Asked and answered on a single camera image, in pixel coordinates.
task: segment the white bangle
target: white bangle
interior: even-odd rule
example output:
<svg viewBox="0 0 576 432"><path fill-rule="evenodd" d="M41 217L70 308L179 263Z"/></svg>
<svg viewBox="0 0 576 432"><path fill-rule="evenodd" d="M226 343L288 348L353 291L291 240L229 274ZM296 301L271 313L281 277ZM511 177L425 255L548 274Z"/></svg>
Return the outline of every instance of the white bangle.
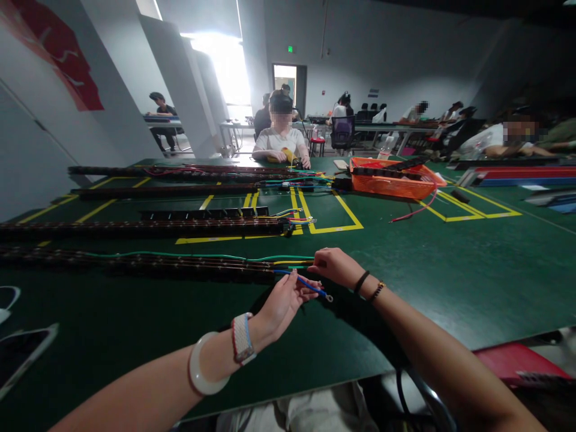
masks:
<svg viewBox="0 0 576 432"><path fill-rule="evenodd" d="M212 395L218 393L220 390L224 388L226 384L228 384L228 380L230 377L226 377L223 380L218 382L212 383L206 381L204 376L202 375L202 371L200 370L200 352L202 351L202 347L206 343L207 340L219 334L218 332L210 332L206 333L194 346L192 350L192 354L190 355L190 363L188 365L188 373L190 374L190 379L192 380L192 384L203 395Z"/></svg>

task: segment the person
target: person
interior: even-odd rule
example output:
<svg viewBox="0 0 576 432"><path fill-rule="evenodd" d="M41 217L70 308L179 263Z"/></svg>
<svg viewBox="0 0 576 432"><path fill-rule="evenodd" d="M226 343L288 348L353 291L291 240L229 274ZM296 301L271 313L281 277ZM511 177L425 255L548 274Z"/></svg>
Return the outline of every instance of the person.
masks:
<svg viewBox="0 0 576 432"><path fill-rule="evenodd" d="M366 299L376 309L416 371L446 404L462 430L544 431L508 387L472 352L388 289L384 282L367 274L345 252L339 248L317 251L308 272L354 289L359 299ZM253 318L247 319L248 316L243 315L234 319L238 331L245 331L250 338L254 353L259 354L276 342L296 317L300 306L318 297L318 293L302 281L315 289L322 288L320 282L302 276L299 279L293 270L274 286ZM169 430L205 397L196 388L198 384L202 384L206 393L213 394L240 369L238 362L244 357L238 357L237 340L237 337L233 339L232 329L207 334L198 345L190 345L140 366L74 409L51 432ZM274 379L286 379L286 376L279 371ZM261 416L257 408L253 409L255 415L245 419L241 430L360 430L359 422L368 422L365 417L358 418L361 413L338 413L337 404L332 403L333 410L326 411L322 406L314 405L314 398L310 398L310 402L295 407L284 420L289 424L281 425L276 416ZM355 422L351 421L353 415L357 418ZM274 428L269 427L271 422L276 422Z"/></svg>
<svg viewBox="0 0 576 432"><path fill-rule="evenodd" d="M440 117L440 120L438 120L438 123L452 123L455 122L458 119L458 110L464 108L464 104L460 101L455 102L452 104L452 106L448 109L448 111L446 111L442 117Z"/></svg>
<svg viewBox="0 0 576 432"><path fill-rule="evenodd" d="M442 132L440 134L439 140L432 145L432 159L437 159L442 155L442 152L448 148L450 144L450 139L458 134L460 129L466 121L474 115L476 112L476 107L469 106L460 111L459 117L455 123L448 125L447 123L441 123Z"/></svg>
<svg viewBox="0 0 576 432"><path fill-rule="evenodd" d="M576 151L576 118L558 123L537 144L552 153Z"/></svg>
<svg viewBox="0 0 576 432"><path fill-rule="evenodd" d="M338 105L332 111L332 115L328 120L326 120L326 124L331 126L333 123L332 118L337 117L349 117L354 115L354 110L350 107L351 97L348 92L344 92L340 99L338 99Z"/></svg>
<svg viewBox="0 0 576 432"><path fill-rule="evenodd" d="M158 109L155 113L147 112L147 116L177 116L178 113L174 107L171 107L166 103L166 99L164 99L164 95L158 92L152 92L149 95L150 99L156 102L158 105ZM184 133L182 128L159 128L153 127L150 129L152 136L154 137L156 144L160 147L160 151L162 153L165 152L164 147L162 147L162 141L160 140L160 135L164 135L166 137L166 142L170 146L170 151L173 152L174 146L176 143L174 142L174 138L176 134Z"/></svg>
<svg viewBox="0 0 576 432"><path fill-rule="evenodd" d="M282 90L284 96L290 96L290 86L288 84L282 84L280 90Z"/></svg>
<svg viewBox="0 0 576 432"><path fill-rule="evenodd" d="M272 126L269 108L270 93L264 93L264 96L262 96L262 104L264 105L264 108L259 109L254 117L254 134L256 135L256 139L258 139L262 130Z"/></svg>
<svg viewBox="0 0 576 432"><path fill-rule="evenodd" d="M422 114L428 109L428 102L422 101L417 105L413 105L406 110L398 123L414 124L420 121Z"/></svg>
<svg viewBox="0 0 576 432"><path fill-rule="evenodd" d="M463 160L523 156L553 156L533 144L544 120L530 107L520 107L508 114L506 121L490 126L465 141L458 152Z"/></svg>
<svg viewBox="0 0 576 432"><path fill-rule="evenodd" d="M269 109L272 127L260 132L252 157L278 163L292 163L288 157L294 155L300 159L304 169L310 169L310 156L304 136L298 129L289 125L292 118L292 99L284 95L281 90L275 90L270 96Z"/></svg>

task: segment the green wire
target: green wire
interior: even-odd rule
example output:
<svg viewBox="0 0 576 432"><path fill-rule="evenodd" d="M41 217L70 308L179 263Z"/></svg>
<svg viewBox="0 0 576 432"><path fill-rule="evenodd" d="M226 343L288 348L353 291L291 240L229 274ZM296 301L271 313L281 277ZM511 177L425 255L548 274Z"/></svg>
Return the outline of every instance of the green wire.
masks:
<svg viewBox="0 0 576 432"><path fill-rule="evenodd" d="M283 260L283 259L294 259L298 261L306 261L306 260L313 260L314 257L305 257L305 256L295 256L295 255L275 255L271 257L265 258L256 258L256 259L248 259L242 257L235 257L231 255L193 255L193 254L172 254L167 252L151 252L151 251L136 251L136 252L127 252L122 254L95 254L86 252L85 255L99 257L99 258L116 258L116 257L123 257L123 256L130 256L130 255L161 255L161 256L171 256L171 257L187 257L187 258L231 258L231 259L239 259L244 261L251 261L251 262L260 262L260 261L267 261L267 260Z"/></svg>

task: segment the pants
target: pants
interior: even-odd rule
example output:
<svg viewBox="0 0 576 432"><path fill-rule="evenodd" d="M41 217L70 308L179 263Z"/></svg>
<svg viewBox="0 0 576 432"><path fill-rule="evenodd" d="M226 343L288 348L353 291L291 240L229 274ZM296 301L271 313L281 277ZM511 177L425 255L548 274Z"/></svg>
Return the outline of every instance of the pants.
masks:
<svg viewBox="0 0 576 432"><path fill-rule="evenodd" d="M174 151L174 138L176 136L176 129L169 129L169 128L151 128L150 132L152 132L152 136L156 140L156 144L160 147L160 151L164 151L162 147L162 141L160 141L160 135L164 135L166 137L166 142L170 146L170 151Z"/></svg>
<svg viewBox="0 0 576 432"><path fill-rule="evenodd" d="M216 432L377 432L356 382L295 395L218 417Z"/></svg>

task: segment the table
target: table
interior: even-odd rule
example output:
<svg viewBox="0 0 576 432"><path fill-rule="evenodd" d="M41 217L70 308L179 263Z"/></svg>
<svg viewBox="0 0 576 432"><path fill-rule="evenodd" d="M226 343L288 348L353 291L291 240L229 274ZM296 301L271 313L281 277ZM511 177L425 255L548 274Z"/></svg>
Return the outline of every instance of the table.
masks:
<svg viewBox="0 0 576 432"><path fill-rule="evenodd" d="M356 132L375 132L374 141L372 141L372 147L376 148L376 142L378 140L378 134L381 132L405 132L404 139L400 143L400 147L396 154L401 155L402 150L406 146L406 143L410 139L410 135L413 132L433 132L436 127L422 126L422 125L403 125L397 123L364 123L355 125Z"/></svg>
<svg viewBox="0 0 576 432"><path fill-rule="evenodd" d="M313 158L312 166L334 173L335 159ZM164 162L147 159L140 164ZM237 165L231 159L193 162ZM429 167L453 180L459 175L445 170L444 164L430 163ZM142 178L104 179L99 185L134 187L141 182ZM145 183L165 184L159 179ZM322 247L338 246L468 348L480 349L576 325L576 231L557 224L544 212L525 210L524 203L517 202L517 191L464 191L472 199L470 207L451 201L443 191L433 203L433 211L424 210L408 220L388 224L418 205L382 196L336 197L310 192L294 192L292 196L290 192L265 190L258 194L257 205L269 206L274 212L292 207L293 200L302 205L303 197L309 212L318 219L315 233L305 228L303 234L290 239L212 239L200 243L71 239L46 247L110 253L225 253L254 258L306 256ZM112 202L68 198L58 200L62 204L50 211L31 211L14 221L34 215L31 221L134 221L141 209L230 208L255 203L253 196L238 195ZM60 323L52 346L0 403L5 429L19 431L48 429L122 374L229 325L240 313L257 311L270 288L110 277L100 271L66 274L5 268L0 270L0 277L2 284L22 289L12 316L0 326L0 337L18 329ZM238 371L222 392L196 406L189 418L382 374L391 371L393 363L403 361L397 343L369 305L347 290L323 282L334 303L316 300L304 305L277 343Z"/></svg>
<svg viewBox="0 0 576 432"><path fill-rule="evenodd" d="M146 122L146 126L148 126L149 129L153 128L153 127L159 127L159 128L165 128L165 129L178 129L182 127L182 122L180 121L180 119L178 117L168 117L169 121L154 121L153 119L151 119L151 117L145 117L144 121ZM181 152L184 152L186 150L190 150L192 147L187 147L185 149L181 149L180 148L180 144L178 143L178 136L176 135L176 145L178 146L178 148L180 149Z"/></svg>

